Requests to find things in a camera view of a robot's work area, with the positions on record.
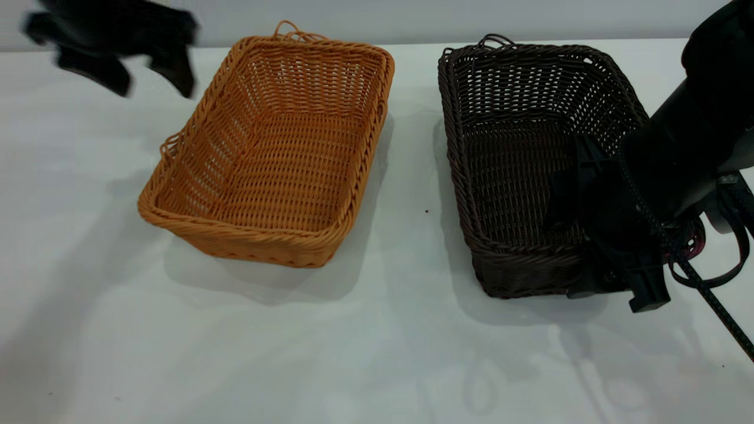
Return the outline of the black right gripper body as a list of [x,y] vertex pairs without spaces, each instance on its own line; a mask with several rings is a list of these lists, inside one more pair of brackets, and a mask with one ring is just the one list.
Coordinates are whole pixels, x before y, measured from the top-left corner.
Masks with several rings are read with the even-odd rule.
[[667,220],[666,164],[646,148],[620,147],[600,167],[588,184],[588,233],[617,257],[617,271],[663,277],[663,243],[646,216]]

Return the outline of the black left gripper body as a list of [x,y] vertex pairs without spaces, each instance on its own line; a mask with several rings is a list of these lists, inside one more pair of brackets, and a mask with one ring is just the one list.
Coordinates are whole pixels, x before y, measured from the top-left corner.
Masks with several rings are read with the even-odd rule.
[[42,1],[22,32],[94,56],[169,55],[193,45],[199,23],[186,10],[151,1]]

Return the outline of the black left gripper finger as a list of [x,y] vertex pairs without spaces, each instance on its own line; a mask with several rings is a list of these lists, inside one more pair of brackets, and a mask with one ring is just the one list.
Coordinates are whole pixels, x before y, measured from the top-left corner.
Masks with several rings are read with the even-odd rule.
[[151,55],[149,68],[172,83],[182,97],[193,97],[196,78],[192,72],[189,49],[186,46]]
[[69,48],[58,50],[57,66],[83,76],[121,97],[130,93],[130,73],[115,57],[92,57]]

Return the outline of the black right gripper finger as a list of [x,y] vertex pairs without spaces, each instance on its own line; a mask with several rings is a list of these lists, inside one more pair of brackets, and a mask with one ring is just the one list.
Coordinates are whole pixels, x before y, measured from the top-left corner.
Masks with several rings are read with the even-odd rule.
[[629,301],[633,313],[650,312],[670,303],[662,263],[639,264],[626,269],[626,282],[633,298]]
[[582,215],[582,203],[587,186],[596,178],[594,140],[590,136],[574,137],[568,150],[571,166],[555,171],[548,177],[549,204],[543,229],[566,231]]

